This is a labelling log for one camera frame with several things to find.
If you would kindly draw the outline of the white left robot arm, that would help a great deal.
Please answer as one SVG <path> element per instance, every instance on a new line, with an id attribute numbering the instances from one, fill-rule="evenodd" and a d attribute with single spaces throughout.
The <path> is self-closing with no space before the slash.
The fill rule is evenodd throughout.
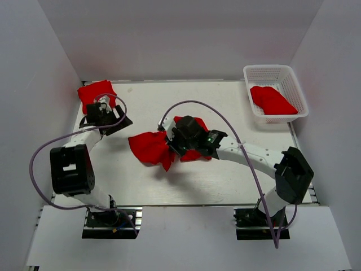
<path id="1" fill-rule="evenodd" d="M 71 197 L 92 208 L 98 207 L 100 219 L 114 225 L 119 219 L 113 198 L 95 184 L 95 174 L 90 159 L 93 147 L 103 139 L 133 122 L 119 105 L 110 108 L 107 102 L 86 106 L 86 115 L 79 124 L 79 134 L 62 147 L 50 151 L 52 187 L 56 194 Z"/>

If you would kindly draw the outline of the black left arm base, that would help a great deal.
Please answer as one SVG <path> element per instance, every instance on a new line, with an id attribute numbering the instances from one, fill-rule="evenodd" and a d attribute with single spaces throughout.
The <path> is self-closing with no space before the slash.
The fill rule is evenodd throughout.
<path id="1" fill-rule="evenodd" d="M 132 225 L 123 213 L 86 212 L 82 239 L 135 239 Z"/>

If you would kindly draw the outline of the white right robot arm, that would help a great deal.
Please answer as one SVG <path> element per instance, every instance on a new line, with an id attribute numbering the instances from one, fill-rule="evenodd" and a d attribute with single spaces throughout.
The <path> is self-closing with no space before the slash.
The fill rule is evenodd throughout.
<path id="1" fill-rule="evenodd" d="M 191 116 L 181 117 L 179 121 L 165 118 L 159 122 L 159 128 L 166 132 L 171 151 L 181 157 L 187 151 L 197 151 L 218 160 L 248 165 L 275 180 L 275 187 L 264 195 L 254 211 L 255 220 L 261 225 L 268 225 L 285 206 L 302 203 L 314 178 L 310 164 L 295 147 L 274 151 L 241 144 L 225 132 L 205 130 Z"/>

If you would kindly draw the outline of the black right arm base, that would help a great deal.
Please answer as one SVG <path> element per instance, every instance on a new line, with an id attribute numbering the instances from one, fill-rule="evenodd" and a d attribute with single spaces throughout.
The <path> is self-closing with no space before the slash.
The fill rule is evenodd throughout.
<path id="1" fill-rule="evenodd" d="M 234 219 L 236 224 L 236 237 L 238 241 L 264 241 L 272 240 L 272 235 L 266 218 L 260 218 L 253 213 L 254 208 L 234 209 Z M 277 237 L 277 231 L 282 219 L 282 211 L 271 217 L 272 227 Z M 283 229 L 288 224 L 286 216 L 282 224 L 282 231 L 279 239 L 290 239 L 288 229 Z"/>

